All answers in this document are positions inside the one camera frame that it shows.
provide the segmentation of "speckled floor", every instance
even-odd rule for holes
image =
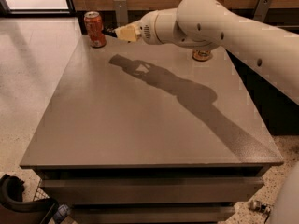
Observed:
[[[19,167],[50,97],[80,37],[78,22],[63,19],[0,19],[0,176],[25,181],[24,200],[33,200],[39,178]],[[285,163],[264,176],[255,200],[273,205],[291,168],[299,161],[299,136],[275,136]],[[237,203],[221,224],[259,224],[265,217]],[[68,218],[64,223],[73,223]]]

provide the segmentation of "table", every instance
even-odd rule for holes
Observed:
[[[217,222],[283,159],[224,48],[83,35],[21,161],[78,223]]]

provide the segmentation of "drawer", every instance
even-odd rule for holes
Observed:
[[[123,207],[75,209],[71,217],[79,224],[95,223],[216,223],[235,212],[229,206]]]
[[[50,197],[68,205],[240,202],[262,186],[260,177],[44,180],[41,184]]]

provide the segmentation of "black chair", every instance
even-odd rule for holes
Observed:
[[[48,224],[59,204],[52,198],[23,202],[23,181],[16,176],[0,179],[1,224]]]

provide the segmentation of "red soda can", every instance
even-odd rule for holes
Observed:
[[[90,11],[84,15],[84,23],[93,48],[102,48],[106,44],[105,35],[102,33],[103,22],[100,13]]]

